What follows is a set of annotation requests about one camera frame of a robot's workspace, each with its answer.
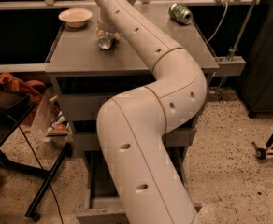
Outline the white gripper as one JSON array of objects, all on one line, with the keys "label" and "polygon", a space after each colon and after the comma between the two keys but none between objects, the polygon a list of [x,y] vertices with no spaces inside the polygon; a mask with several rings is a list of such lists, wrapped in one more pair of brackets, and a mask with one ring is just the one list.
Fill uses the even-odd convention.
[{"label": "white gripper", "polygon": [[97,26],[98,28],[96,29],[96,36],[98,38],[102,37],[105,32],[109,33],[114,33],[114,38],[116,41],[121,40],[121,34],[116,33],[117,29],[115,25],[109,20],[108,16],[105,14],[105,12],[102,9],[98,10],[98,15],[97,15]]}]

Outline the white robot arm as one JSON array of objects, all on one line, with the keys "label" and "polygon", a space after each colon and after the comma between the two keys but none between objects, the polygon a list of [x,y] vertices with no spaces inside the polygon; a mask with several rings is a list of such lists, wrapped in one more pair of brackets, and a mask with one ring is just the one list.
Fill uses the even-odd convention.
[{"label": "white robot arm", "polygon": [[203,224],[162,141],[205,103],[207,82],[191,54],[127,0],[95,0],[155,80],[107,100],[97,134],[130,224]]}]

